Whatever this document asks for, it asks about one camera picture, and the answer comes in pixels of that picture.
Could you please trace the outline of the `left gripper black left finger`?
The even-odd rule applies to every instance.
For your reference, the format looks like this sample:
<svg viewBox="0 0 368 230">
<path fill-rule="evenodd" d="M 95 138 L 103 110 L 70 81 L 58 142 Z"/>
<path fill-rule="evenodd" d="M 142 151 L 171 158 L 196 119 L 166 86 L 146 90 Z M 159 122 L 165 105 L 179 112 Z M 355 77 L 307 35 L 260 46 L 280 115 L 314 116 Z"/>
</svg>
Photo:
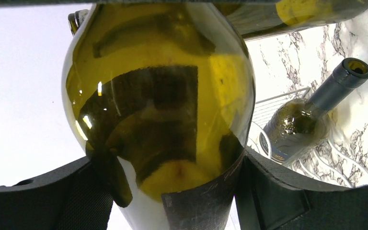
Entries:
<svg viewBox="0 0 368 230">
<path fill-rule="evenodd" d="M 113 199 L 83 157 L 0 186 L 0 230 L 105 230 Z"/>
</svg>

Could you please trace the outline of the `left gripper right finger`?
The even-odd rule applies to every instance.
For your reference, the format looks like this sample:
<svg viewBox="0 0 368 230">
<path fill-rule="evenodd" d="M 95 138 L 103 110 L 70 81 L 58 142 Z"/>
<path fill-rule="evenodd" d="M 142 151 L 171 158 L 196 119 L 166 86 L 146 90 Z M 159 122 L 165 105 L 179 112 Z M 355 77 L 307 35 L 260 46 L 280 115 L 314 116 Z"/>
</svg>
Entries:
<svg viewBox="0 0 368 230">
<path fill-rule="evenodd" d="M 243 230 L 368 230 L 368 185 L 321 182 L 245 149 L 235 194 Z"/>
</svg>

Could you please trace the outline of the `green wine bottle front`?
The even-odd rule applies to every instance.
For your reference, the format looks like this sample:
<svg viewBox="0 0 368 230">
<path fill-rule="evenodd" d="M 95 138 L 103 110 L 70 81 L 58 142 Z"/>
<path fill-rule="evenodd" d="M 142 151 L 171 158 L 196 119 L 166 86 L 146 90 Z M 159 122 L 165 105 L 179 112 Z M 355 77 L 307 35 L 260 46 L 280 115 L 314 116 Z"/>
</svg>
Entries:
<svg viewBox="0 0 368 230">
<path fill-rule="evenodd" d="M 263 130 L 260 142 L 271 150 L 271 160 L 288 165 L 312 150 L 327 135 L 327 115 L 353 90 L 368 80 L 368 64 L 348 57 L 308 98 L 292 99 L 280 106 Z"/>
</svg>

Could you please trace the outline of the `green bottle black neck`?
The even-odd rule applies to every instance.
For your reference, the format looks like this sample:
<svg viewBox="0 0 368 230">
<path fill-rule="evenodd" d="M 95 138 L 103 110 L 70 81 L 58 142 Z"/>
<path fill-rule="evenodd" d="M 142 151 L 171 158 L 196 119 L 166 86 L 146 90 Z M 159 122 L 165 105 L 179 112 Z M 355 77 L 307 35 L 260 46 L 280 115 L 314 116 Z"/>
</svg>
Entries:
<svg viewBox="0 0 368 230">
<path fill-rule="evenodd" d="M 226 227 L 254 108 L 212 3 L 93 4 L 63 67 L 69 125 L 133 230 Z"/>
</svg>

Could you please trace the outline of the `green bottle silver neck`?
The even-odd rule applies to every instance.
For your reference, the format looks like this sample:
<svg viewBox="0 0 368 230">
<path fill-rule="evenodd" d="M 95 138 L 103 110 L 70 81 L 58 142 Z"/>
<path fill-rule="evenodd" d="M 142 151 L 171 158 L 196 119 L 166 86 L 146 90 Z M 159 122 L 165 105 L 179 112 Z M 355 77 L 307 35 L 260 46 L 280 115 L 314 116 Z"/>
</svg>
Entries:
<svg viewBox="0 0 368 230">
<path fill-rule="evenodd" d="M 340 23 L 360 15 L 368 0 L 280 0 L 276 3 L 215 3 L 245 40 Z"/>
</svg>

